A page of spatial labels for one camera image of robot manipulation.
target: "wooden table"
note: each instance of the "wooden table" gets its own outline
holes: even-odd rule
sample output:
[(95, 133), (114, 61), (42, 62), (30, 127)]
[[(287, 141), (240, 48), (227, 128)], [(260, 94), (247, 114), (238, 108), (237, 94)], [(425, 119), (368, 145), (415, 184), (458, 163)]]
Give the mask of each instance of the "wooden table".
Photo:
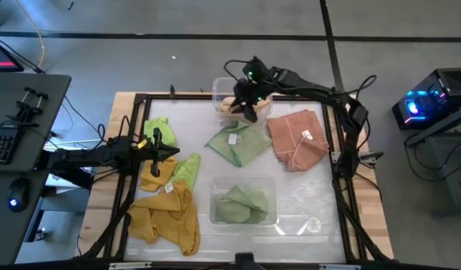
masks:
[[(158, 92), (152, 92), (149, 94), (163, 94)], [(185, 93), (193, 95), (202, 95), (203, 93)], [(129, 116), (132, 114), (132, 107), (134, 105), (134, 97), (136, 92), (117, 92), (113, 102), (112, 112), (110, 113), (110, 120), (107, 126), (106, 137), (114, 137), (118, 135), (120, 122), (123, 116)], [(333, 112), (331, 109), (328, 110), (331, 118), (331, 129), (333, 132), (333, 141), (336, 150), (339, 147), (337, 140), (336, 126), (334, 125)], [(137, 123), (141, 123), (143, 117), (143, 107), (140, 108)], [(135, 132), (138, 134), (140, 125), (137, 124)], [(125, 125), (123, 134), (127, 134), (128, 127)], [(360, 141), (365, 138), (364, 131), (360, 135)], [(368, 150), (367, 143), (362, 147), (363, 151)], [(367, 177), (375, 182), (375, 174), (372, 169), (368, 169), (362, 165), (359, 166), (359, 174)], [(127, 177), (125, 183), (125, 189), (122, 195), (122, 201), (125, 198), (128, 190), (128, 184), (130, 182), (130, 176)], [(111, 175), (106, 177), (99, 182), (95, 183), (92, 192), (90, 193), (89, 203), (87, 205), (86, 215), (83, 220), (82, 229), (80, 231), (79, 246), (83, 253), (85, 253), (92, 244), (97, 240), (99, 235), (104, 231), (104, 228), (108, 225), (110, 215), (112, 211), (112, 205), (114, 195), (116, 193), (118, 175)], [(381, 251), (388, 257), (393, 257), (393, 251), (390, 246), (389, 235), (387, 233), (386, 220), (384, 218), (384, 212), (382, 210), (381, 200), (379, 193), (370, 183), (366, 180), (356, 176), (353, 180), (354, 190), (357, 198), (357, 207), (359, 209), (360, 220), (363, 228), (367, 231), (374, 243), (379, 246)], [(354, 233), (354, 229), (348, 223), (348, 228), (351, 238), (351, 247), (354, 255), (358, 257), (357, 252), (357, 239)], [(112, 255), (115, 254), (118, 246), (120, 235), (122, 232), (122, 222), (117, 227), (114, 240)]]

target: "clothing tag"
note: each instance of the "clothing tag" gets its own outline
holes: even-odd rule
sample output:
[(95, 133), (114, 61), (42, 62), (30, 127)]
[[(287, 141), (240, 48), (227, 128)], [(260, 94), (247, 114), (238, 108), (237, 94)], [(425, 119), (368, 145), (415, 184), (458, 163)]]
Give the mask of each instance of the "clothing tag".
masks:
[(169, 192), (173, 191), (172, 183), (165, 184), (164, 188), (165, 188), (165, 193), (169, 193)]
[(303, 131), (303, 136), (309, 140), (312, 140), (312, 135), (308, 130)]
[(139, 144), (137, 145), (137, 148), (138, 148), (138, 149), (141, 149), (141, 148), (144, 147), (146, 144), (147, 144), (147, 139), (144, 139), (142, 142), (139, 142)]
[(230, 145), (235, 146), (238, 143), (237, 142), (237, 134), (235, 134), (235, 133), (229, 134), (229, 141), (227, 143), (230, 144)]

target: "yellow cloth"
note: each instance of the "yellow cloth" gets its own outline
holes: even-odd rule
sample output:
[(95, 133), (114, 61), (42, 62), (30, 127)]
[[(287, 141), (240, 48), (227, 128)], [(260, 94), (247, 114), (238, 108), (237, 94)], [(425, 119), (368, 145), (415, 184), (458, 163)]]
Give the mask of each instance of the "yellow cloth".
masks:
[(145, 191), (157, 191), (162, 185), (167, 184), (172, 176), (173, 170), (176, 169), (177, 166), (176, 158), (169, 157), (167, 160), (164, 160), (164, 162), (158, 164), (158, 169), (161, 171), (161, 175), (159, 177), (155, 177), (150, 173), (152, 163), (153, 162), (151, 160), (144, 162), (142, 174), (140, 175), (142, 178), (140, 188)]
[(199, 249), (200, 230), (192, 192), (182, 181), (172, 183), (173, 190), (136, 200), (128, 210), (130, 236), (152, 244), (160, 235), (180, 246), (184, 256)]

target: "black desk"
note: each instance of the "black desk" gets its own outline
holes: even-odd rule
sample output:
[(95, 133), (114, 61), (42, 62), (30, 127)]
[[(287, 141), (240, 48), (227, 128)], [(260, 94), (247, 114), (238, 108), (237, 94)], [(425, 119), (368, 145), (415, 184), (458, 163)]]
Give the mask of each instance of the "black desk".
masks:
[[(0, 123), (6, 120), (5, 114), (17, 113), (15, 101), (22, 99), (23, 88), (29, 86), (50, 96), (42, 107), (44, 113), (35, 117), (40, 127), (34, 127), (41, 134), (48, 134), (70, 81), (71, 78), (64, 75), (0, 73)], [(0, 264), (14, 263), (42, 194), (48, 172), (33, 171), (33, 168), (44, 144), (43, 137), (25, 130), (11, 164), (0, 165)], [(8, 186), (22, 173), (31, 180), (29, 206), (20, 213), (13, 213), (7, 205)]]

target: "folded cloth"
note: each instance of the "folded cloth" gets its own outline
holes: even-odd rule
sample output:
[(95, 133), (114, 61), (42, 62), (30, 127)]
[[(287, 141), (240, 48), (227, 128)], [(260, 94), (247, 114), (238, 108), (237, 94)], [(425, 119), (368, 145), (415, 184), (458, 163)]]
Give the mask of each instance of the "folded cloth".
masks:
[(146, 120), (143, 123), (143, 134), (154, 142), (154, 128), (158, 128), (162, 133), (162, 143), (166, 146), (176, 146), (176, 137), (167, 124), (167, 117), (159, 117), (153, 120)]
[(192, 192), (181, 181), (172, 183), (173, 190), (136, 200), (128, 210), (131, 222), (130, 236), (143, 239), (147, 244), (158, 236), (180, 246), (184, 256), (197, 253), (200, 230)]
[(237, 167), (243, 167), (262, 153), (272, 140), (259, 127), (235, 121), (219, 131), (207, 144)]
[(159, 177), (155, 177), (150, 173), (152, 164), (152, 160), (144, 162), (142, 173), (140, 174), (140, 178), (142, 179), (140, 188), (145, 191), (157, 191), (162, 185), (167, 184), (177, 166), (177, 160), (175, 157), (169, 157), (164, 162), (159, 162), (158, 169), (161, 173)]
[(229, 224), (259, 224), (267, 216), (267, 199), (260, 190), (233, 186), (215, 202), (215, 221)]
[(177, 164), (176, 169), (172, 173), (172, 177), (169, 179), (169, 183), (183, 181), (187, 184), (187, 188), (193, 191), (199, 165), (200, 155), (192, 153), (184, 161), (180, 161), (179, 164)]
[(314, 111), (303, 110), (267, 119), (274, 152), (290, 171), (306, 171), (329, 152), (324, 131)]

